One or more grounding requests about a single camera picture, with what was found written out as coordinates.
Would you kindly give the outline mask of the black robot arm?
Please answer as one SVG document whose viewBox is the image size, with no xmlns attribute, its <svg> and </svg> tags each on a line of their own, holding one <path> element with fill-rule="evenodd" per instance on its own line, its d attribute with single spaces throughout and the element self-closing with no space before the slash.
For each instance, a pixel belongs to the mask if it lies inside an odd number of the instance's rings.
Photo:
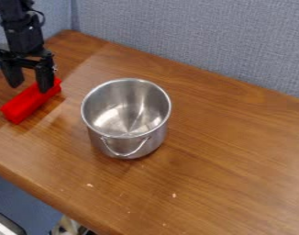
<svg viewBox="0 0 299 235">
<path fill-rule="evenodd" d="M 38 90 L 46 94 L 54 87 L 55 63 L 44 47 L 46 16 L 34 4 L 34 0 L 0 0 L 0 26 L 7 37 L 0 44 L 0 70 L 12 88 L 24 82 L 23 68 L 34 70 Z"/>
</svg>

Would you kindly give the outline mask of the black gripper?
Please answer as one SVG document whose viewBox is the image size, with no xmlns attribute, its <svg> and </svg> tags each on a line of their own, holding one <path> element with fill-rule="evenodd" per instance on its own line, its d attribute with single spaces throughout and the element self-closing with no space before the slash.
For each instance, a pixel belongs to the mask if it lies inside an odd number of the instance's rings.
<svg viewBox="0 0 299 235">
<path fill-rule="evenodd" d="M 38 89 L 46 94 L 54 86 L 52 53 L 44 48 L 42 13 L 2 13 L 0 26 L 7 44 L 0 44 L 0 70 L 8 85 L 16 88 L 24 81 L 23 69 L 35 69 Z"/>
</svg>

